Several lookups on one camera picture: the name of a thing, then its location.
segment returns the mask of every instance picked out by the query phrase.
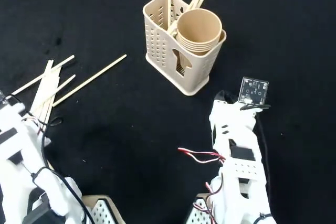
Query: white robotic arm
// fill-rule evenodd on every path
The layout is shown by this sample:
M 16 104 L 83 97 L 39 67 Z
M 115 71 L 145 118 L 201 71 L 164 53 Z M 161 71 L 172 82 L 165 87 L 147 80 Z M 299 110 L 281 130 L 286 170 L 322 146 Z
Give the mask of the white robotic arm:
M 222 165 L 208 186 L 211 194 L 196 200 L 186 224 L 195 220 L 199 224 L 209 220 L 215 224 L 276 223 L 269 207 L 262 155 L 253 132 L 257 113 L 269 107 L 264 105 L 267 88 L 268 82 L 243 78 L 238 101 L 225 97 L 223 91 L 215 98 L 209 120 L 218 159 L 209 161 L 218 160 Z
M 213 148 L 226 157 L 218 176 L 211 182 L 214 217 L 218 224 L 275 223 L 269 216 L 266 178 L 257 136 L 253 133 L 256 113 L 240 110 L 245 104 L 215 100 L 210 114 Z
M 64 217 L 63 222 L 56 223 L 82 223 L 83 209 L 64 183 L 50 170 L 40 170 L 45 167 L 41 156 L 42 132 L 32 120 L 20 116 L 24 109 L 20 102 L 10 105 L 0 92 L 0 184 L 6 223 L 34 223 L 35 216 L 27 215 L 27 207 L 29 195 L 37 186 L 45 191 L 56 216 Z M 14 156 L 19 156 L 16 163 L 12 162 Z M 38 174 L 34 182 L 32 174 Z M 81 197 L 76 183 L 71 178 L 67 181 Z

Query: paper cup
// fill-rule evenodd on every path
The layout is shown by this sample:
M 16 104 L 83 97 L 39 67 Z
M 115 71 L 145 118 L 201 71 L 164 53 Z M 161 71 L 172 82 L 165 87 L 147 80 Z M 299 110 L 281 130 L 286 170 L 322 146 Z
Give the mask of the paper cup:
M 182 14 L 177 22 L 177 35 L 183 47 L 210 50 L 222 32 L 222 22 L 213 12 L 193 9 Z

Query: wire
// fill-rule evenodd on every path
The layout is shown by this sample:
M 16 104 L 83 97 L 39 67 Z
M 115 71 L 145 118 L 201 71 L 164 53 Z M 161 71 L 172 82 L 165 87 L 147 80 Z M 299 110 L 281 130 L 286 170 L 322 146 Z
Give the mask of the wire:
M 221 185 L 219 186 L 219 188 L 217 189 L 217 191 L 211 192 L 205 198 L 206 209 L 202 208 L 200 205 L 196 204 L 195 202 L 193 203 L 194 208 L 196 208 L 199 211 L 208 213 L 210 215 L 210 217 L 211 217 L 211 220 L 214 222 L 214 224 L 217 224 L 217 222 L 215 220 L 214 215 L 212 214 L 212 207 L 210 209 L 209 206 L 208 206 L 208 199 L 209 199 L 209 197 L 211 197 L 211 196 L 213 196 L 215 194 L 218 194 L 220 192 L 220 190 L 223 187 L 223 182 L 224 182 L 224 178 L 223 178 L 223 173 L 222 173 L 221 182 L 220 182 Z M 212 191 L 211 188 L 210 188 L 210 186 L 207 183 L 205 184 L 205 186 L 208 188 L 209 191 Z
M 261 123 L 261 120 L 258 114 L 256 114 L 256 120 L 257 120 L 257 126 L 258 126 L 259 133 L 260 133 L 260 138 L 264 145 L 264 163 L 265 163 L 265 168 L 266 168 L 266 173 L 267 173 L 267 195 L 268 195 L 268 202 L 270 203 L 271 202 L 271 179 L 270 179 L 270 172 L 269 172 L 270 170 L 269 170 L 269 164 L 268 164 L 268 147 L 266 143 L 264 127 Z
M 56 175 L 64 183 L 64 185 L 68 188 L 68 190 L 74 196 L 74 198 L 76 199 L 76 201 L 81 205 L 81 207 L 83 208 L 84 213 L 89 217 L 89 219 L 92 222 L 92 224 L 95 224 L 94 223 L 95 221 L 93 220 L 92 215 L 90 214 L 89 210 L 86 208 L 86 206 L 83 203 L 83 201 L 79 198 L 79 196 L 76 194 L 76 192 L 73 190 L 73 188 L 69 185 L 69 183 L 67 182 L 67 180 L 63 176 L 61 176 L 59 173 L 57 173 L 56 171 L 54 171 L 54 170 L 52 170 L 52 169 L 50 169 L 48 167 L 42 167 L 37 173 L 31 174 L 31 176 L 33 178 L 33 183 L 36 185 L 35 179 L 41 173 L 41 171 L 44 170 L 44 169 L 47 169 L 50 172 L 52 172 L 54 175 Z
M 268 217 L 272 217 L 272 214 L 263 214 L 260 213 L 260 216 L 253 222 L 253 224 L 257 224 L 261 220 L 265 220 Z
M 271 105 L 267 105 L 267 104 L 264 104 L 264 105 L 250 105 L 250 104 L 247 104 L 243 107 L 240 108 L 240 110 L 250 110 L 250 109 L 269 109 L 271 107 Z
M 45 164 L 45 166 L 47 167 L 47 168 L 50 168 L 49 167 L 49 164 L 48 164 L 48 160 L 47 160 L 47 158 L 46 158 L 46 154 L 45 154 L 45 152 L 44 152 L 44 145 L 45 145 L 45 141 L 46 141 L 46 134 L 47 134 L 47 130 L 49 129 L 49 127 L 50 126 L 56 126 L 56 125 L 58 125 L 58 124 L 55 124 L 55 121 L 57 121 L 57 120 L 60 120 L 60 123 L 62 123 L 63 122 L 63 119 L 62 118 L 60 118 L 59 116 L 57 116 L 57 117 L 55 117 L 55 118 L 53 118 L 49 123 L 43 123 L 45 126 L 46 126 L 46 129 L 43 131 L 43 134 L 42 134 L 42 140 L 41 140 L 41 155 L 42 155 L 42 159 L 43 159 L 43 162 L 44 162 L 44 164 Z
M 195 152 L 195 151 L 191 151 L 191 150 L 188 150 L 186 148 L 181 148 L 181 147 L 179 147 L 177 149 L 179 151 L 182 151 L 186 155 L 192 157 L 196 162 L 198 162 L 200 164 L 207 164 L 207 163 L 214 162 L 214 161 L 223 161 L 223 160 L 225 160 L 225 157 L 221 156 L 221 154 L 219 154 L 217 152 Z M 194 153 L 194 154 L 208 154 L 208 155 L 216 156 L 216 158 L 202 161 L 202 160 L 199 160 L 198 158 L 196 158 L 192 153 Z

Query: black table surface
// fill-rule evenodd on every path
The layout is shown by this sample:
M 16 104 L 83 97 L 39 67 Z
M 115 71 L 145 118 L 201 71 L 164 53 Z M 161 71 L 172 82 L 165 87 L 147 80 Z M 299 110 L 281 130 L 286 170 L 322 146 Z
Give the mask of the black table surface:
M 182 223 L 218 171 L 179 153 L 211 150 L 215 94 L 249 76 L 270 83 L 260 117 L 278 223 L 327 223 L 336 207 L 334 0 L 205 0 L 227 31 L 209 83 L 186 97 L 145 60 L 142 7 L 150 0 L 0 0 L 0 88 L 11 93 L 76 55 L 61 97 L 128 57 L 53 109 L 46 154 L 84 195 L 109 195 L 126 223 Z M 26 105 L 38 85 L 19 95 Z

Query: wooden skewer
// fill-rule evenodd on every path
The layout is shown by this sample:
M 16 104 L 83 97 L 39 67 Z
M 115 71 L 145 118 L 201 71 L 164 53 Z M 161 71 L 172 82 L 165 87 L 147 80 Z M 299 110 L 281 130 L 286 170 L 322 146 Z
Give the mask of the wooden skewer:
M 196 8 L 200 8 L 200 6 L 203 4 L 204 0 L 199 0 L 198 3 L 196 4 Z
M 59 83 L 59 77 L 54 77 L 54 87 L 57 87 L 58 86 L 58 83 Z M 49 119 L 50 119 L 50 115 L 51 115 L 51 111 L 52 111 L 52 107 L 53 107 L 53 103 L 54 103 L 54 100 L 55 100 L 55 95 L 53 95 L 46 103 L 48 105 L 48 110 L 47 110 L 47 113 L 46 113 L 46 116 L 44 118 L 44 122 L 45 123 L 48 123 L 49 122 Z
M 44 95 L 48 95 L 49 93 L 53 92 L 54 90 L 57 89 L 58 87 L 58 82 L 59 82 L 59 73 L 58 71 L 53 72 L 52 74 L 50 74 L 48 76 L 48 87 L 46 87 L 46 90 L 44 92 Z M 51 99 L 48 99 L 47 101 L 45 101 L 44 103 L 42 103 L 40 105 L 40 116 L 39 116 L 39 120 L 41 122 L 45 122 L 46 123 L 46 117 L 48 114 L 48 110 L 49 107 L 51 106 Z
M 105 67 L 102 70 L 100 70 L 94 76 L 90 77 L 88 80 L 86 80 L 85 82 L 83 82 L 81 85 L 77 86 L 75 89 L 73 89 L 72 91 L 70 91 L 69 93 L 67 93 L 65 96 L 63 96 L 61 99 L 59 99 L 58 101 L 56 101 L 52 106 L 56 107 L 57 105 L 59 105 L 62 101 L 64 101 L 68 97 L 72 96 L 74 93 L 76 93 L 78 90 L 80 90 L 81 88 L 83 88 L 85 85 L 89 84 L 95 78 L 97 78 L 98 76 L 100 76 L 101 74 L 103 74 L 104 72 L 106 72 L 107 70 L 109 70 L 110 68 L 112 68 L 115 64 L 117 64 L 120 61 L 122 61 L 124 58 L 126 58 L 126 56 L 127 55 L 121 56 L 119 59 L 117 59 L 114 62 L 112 62 L 111 64 L 109 64 L 107 67 Z
M 172 0 L 167 0 L 168 2 L 168 8 L 167 8 L 167 29 L 170 27 L 170 16 L 171 16 L 171 5 L 172 5 Z
M 191 0 L 190 4 L 187 7 L 187 10 L 185 10 L 185 11 L 187 12 L 188 10 L 191 10 L 193 8 L 193 6 L 194 6 L 194 4 L 195 4 L 196 1 L 198 2 L 198 0 Z
M 76 75 L 74 74 L 68 80 L 66 80 L 65 82 L 63 82 L 57 89 L 55 89 L 51 94 L 49 94 L 48 97 L 46 97 L 44 99 L 44 101 L 41 102 L 40 105 L 38 107 L 36 107 L 36 108 L 39 108 L 40 106 L 42 106 L 46 101 L 48 101 L 51 97 L 53 97 L 56 93 L 58 93 L 62 88 L 64 88 L 66 85 L 68 85 L 69 82 L 72 81 L 75 77 L 76 77 Z
M 28 82 L 27 84 L 23 85 L 21 88 L 19 88 L 18 90 L 14 91 L 12 94 L 13 95 L 17 95 L 19 94 L 21 91 L 25 90 L 26 88 L 28 88 L 29 86 L 33 85 L 35 82 L 39 81 L 40 79 L 42 79 L 43 77 L 47 76 L 48 74 L 50 74 L 51 72 L 53 72 L 54 70 L 56 70 L 57 68 L 63 66 L 64 64 L 68 63 L 69 61 L 71 61 L 75 56 L 72 55 L 70 56 L 68 59 L 62 61 L 61 63 L 57 64 L 56 66 L 54 66 L 53 68 L 50 69 L 49 72 L 47 73 L 43 73 L 40 76 L 36 77 L 34 80 Z
M 50 71 L 50 69 L 53 67 L 53 64 L 54 64 L 54 60 L 48 60 L 48 63 L 47 63 L 47 66 L 46 66 L 46 69 L 45 69 L 44 73 L 48 73 Z M 47 81 L 48 80 L 47 80 L 46 77 L 42 78 L 42 80 L 41 80 L 41 82 L 38 86 L 38 89 L 37 89 L 35 98 L 33 100 L 33 103 L 30 107 L 31 109 L 34 108 L 34 116 L 36 116 L 37 118 L 39 118 L 39 116 L 40 116 L 40 111 L 37 111 L 36 105 L 39 104 L 39 102 L 41 100 L 41 96 L 43 96 L 44 88 L 46 86 L 48 86 L 47 83 L 46 83 Z
M 191 7 L 191 9 L 195 9 L 196 6 L 197 6 L 197 3 L 198 3 L 199 1 L 200 1 L 200 0 L 195 0 L 194 3 L 193 3 L 193 5 L 192 5 L 192 7 Z

